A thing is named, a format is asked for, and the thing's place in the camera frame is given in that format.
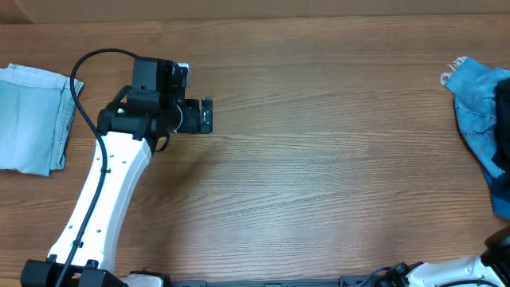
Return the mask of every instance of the light blue cloth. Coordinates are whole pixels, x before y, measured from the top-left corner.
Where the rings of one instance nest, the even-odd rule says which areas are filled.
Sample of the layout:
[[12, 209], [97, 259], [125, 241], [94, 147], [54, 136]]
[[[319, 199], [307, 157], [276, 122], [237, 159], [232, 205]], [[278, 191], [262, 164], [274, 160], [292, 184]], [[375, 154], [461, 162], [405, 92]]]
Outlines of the light blue cloth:
[[[75, 81], [76, 92], [83, 83]], [[0, 169], [49, 176], [64, 168], [73, 121], [69, 79], [45, 70], [0, 69]]]
[[508, 78], [510, 72], [507, 70], [490, 69], [467, 58], [445, 83], [445, 87], [455, 94], [455, 112], [462, 136], [493, 178], [504, 173], [492, 161], [497, 150], [494, 88], [499, 81]]

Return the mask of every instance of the black mount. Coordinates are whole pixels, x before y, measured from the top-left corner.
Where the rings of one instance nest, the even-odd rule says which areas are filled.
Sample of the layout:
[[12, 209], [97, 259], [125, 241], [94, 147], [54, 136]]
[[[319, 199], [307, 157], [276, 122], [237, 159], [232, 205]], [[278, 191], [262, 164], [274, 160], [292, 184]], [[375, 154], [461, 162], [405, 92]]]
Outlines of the black mount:
[[[56, 257], [46, 261], [28, 260], [22, 271], [20, 282], [22, 287], [53, 287], [64, 268], [63, 264], [56, 263]], [[97, 269], [97, 261], [89, 260], [85, 267], [71, 265], [70, 272], [65, 278], [66, 287], [128, 287], [119, 278], [107, 270]]]
[[510, 284], [510, 226], [485, 240], [487, 251], [481, 255], [483, 265], [491, 267], [505, 286]]
[[154, 153], [158, 139], [172, 132], [208, 134], [213, 131], [213, 101], [185, 99], [190, 69], [173, 61], [136, 57], [131, 86], [124, 86], [97, 117], [97, 130], [131, 133], [146, 139]]
[[407, 274], [423, 262], [407, 265], [400, 262], [390, 267], [383, 275], [371, 276], [342, 276], [339, 279], [339, 287], [407, 287], [409, 282]]

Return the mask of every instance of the table surface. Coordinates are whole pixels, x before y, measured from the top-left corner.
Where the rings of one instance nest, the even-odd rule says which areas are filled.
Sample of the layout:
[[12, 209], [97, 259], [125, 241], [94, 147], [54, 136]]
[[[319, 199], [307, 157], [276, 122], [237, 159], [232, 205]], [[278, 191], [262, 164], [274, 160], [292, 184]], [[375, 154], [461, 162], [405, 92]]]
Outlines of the table surface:
[[[458, 56], [510, 67], [505, 15], [0, 26], [0, 65], [69, 75], [116, 47], [191, 65], [214, 133], [176, 135], [133, 195], [116, 274], [208, 281], [334, 278], [484, 249], [492, 214], [440, 75]], [[92, 118], [133, 60], [99, 55], [78, 78]], [[0, 285], [18, 285], [64, 229], [92, 162], [76, 115], [66, 166], [0, 172]]]

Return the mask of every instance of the frayed edge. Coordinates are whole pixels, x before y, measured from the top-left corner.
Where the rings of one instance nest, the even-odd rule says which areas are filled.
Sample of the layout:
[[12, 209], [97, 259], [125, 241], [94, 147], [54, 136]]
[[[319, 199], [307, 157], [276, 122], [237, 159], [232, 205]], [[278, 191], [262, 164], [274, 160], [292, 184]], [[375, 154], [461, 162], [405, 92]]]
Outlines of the frayed edge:
[[464, 62], [468, 60], [466, 56], [458, 57], [453, 61], [453, 64], [448, 64], [448, 66], [452, 69], [452, 72], [444, 72], [441, 74], [441, 85], [446, 85], [449, 79], [454, 75], [454, 73], [464, 64]]

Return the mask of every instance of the folded cloth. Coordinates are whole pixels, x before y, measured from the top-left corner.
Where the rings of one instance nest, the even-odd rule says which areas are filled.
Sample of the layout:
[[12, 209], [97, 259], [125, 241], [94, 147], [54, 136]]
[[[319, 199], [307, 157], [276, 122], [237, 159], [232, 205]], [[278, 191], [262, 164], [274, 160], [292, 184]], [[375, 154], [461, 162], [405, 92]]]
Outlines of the folded cloth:
[[[0, 69], [0, 169], [49, 176], [64, 168], [75, 108], [69, 84], [42, 69]], [[79, 93], [83, 83], [74, 87]]]

